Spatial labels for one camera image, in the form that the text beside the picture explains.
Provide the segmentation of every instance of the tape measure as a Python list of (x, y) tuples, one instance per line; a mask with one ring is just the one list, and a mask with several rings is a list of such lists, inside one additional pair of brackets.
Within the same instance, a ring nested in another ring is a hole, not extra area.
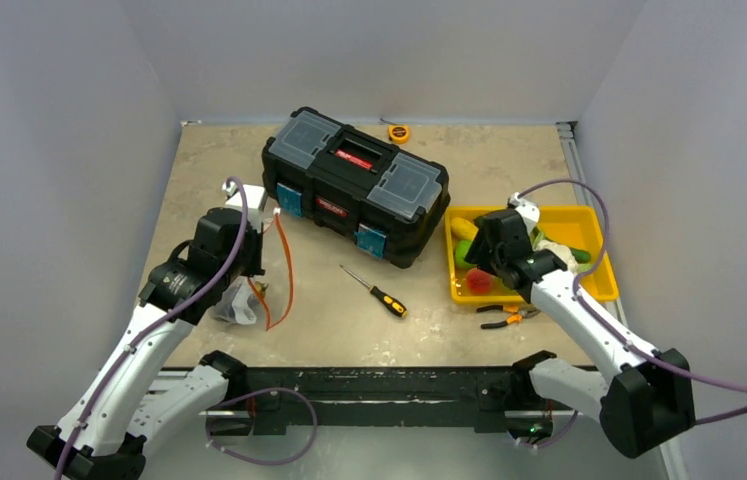
[(388, 138), (397, 145), (406, 143), (411, 137), (411, 131), (408, 129), (408, 125), (389, 125), (388, 126)]

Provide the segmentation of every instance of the black toolbox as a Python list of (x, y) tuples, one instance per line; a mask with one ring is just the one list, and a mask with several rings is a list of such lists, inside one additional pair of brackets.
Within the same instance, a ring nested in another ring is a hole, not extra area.
[(285, 212), (408, 268), (450, 203), (443, 166), (303, 107), (261, 152), (264, 187)]

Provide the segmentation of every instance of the yellow tray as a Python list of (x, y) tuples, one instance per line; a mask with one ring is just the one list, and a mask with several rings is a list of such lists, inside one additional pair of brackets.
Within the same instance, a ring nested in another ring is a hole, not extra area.
[[(585, 206), (542, 206), (541, 220), (538, 227), (553, 241), (569, 247), (587, 251), (593, 258), (600, 252), (603, 244), (603, 233), (597, 214), (591, 207)], [(452, 234), (452, 219), (474, 218), (488, 212), (500, 210), (500, 207), (450, 207), (444, 214), (444, 232), (447, 238), (447, 265), (450, 271), (450, 294), (459, 305), (488, 304), (522, 304), (523, 297), (506, 289), (502, 283), (489, 293), (476, 295), (467, 289), (464, 282), (466, 270), (456, 269), (453, 249), (458, 238)], [(611, 268), (608, 255), (593, 274), (582, 279), (582, 286), (598, 302), (610, 302), (619, 296), (617, 281)]]

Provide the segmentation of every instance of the toolbox lid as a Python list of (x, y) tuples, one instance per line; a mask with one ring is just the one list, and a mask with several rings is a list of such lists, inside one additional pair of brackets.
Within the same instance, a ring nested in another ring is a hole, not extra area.
[(340, 129), (337, 123), (302, 111), (288, 119), (267, 151), (306, 170), (317, 152), (325, 148), (329, 139)]
[(440, 174), (437, 168), (399, 153), (367, 200), (411, 220), (417, 207), (432, 209), (441, 193)]

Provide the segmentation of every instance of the toolbox label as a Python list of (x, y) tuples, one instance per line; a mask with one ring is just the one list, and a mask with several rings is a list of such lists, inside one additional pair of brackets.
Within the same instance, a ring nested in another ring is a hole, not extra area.
[(348, 161), (348, 162), (350, 162), (352, 164), (355, 164), (355, 165), (357, 165), (357, 166), (359, 166), (359, 167), (361, 167), (361, 168), (363, 168), (365, 170), (370, 170), (371, 168), (373, 168), (373, 164), (372, 163), (370, 163), (368, 161), (365, 161), (365, 160), (362, 160), (362, 159), (356, 157), (355, 155), (353, 155), (351, 153), (347, 153), (347, 152), (345, 152), (343, 150), (337, 150), (335, 152), (335, 155), (337, 155), (338, 157), (343, 158), (344, 160), (346, 160), (346, 161)]
[(346, 218), (347, 217), (347, 211), (344, 210), (343, 208), (335, 205), (334, 203), (332, 203), (332, 202), (330, 202), (328, 200), (323, 200), (320, 197), (316, 197), (315, 200), (317, 201), (317, 205), (320, 205), (321, 207), (323, 207), (326, 210), (334, 213), (335, 215), (337, 215), (337, 216), (339, 216), (341, 218)]

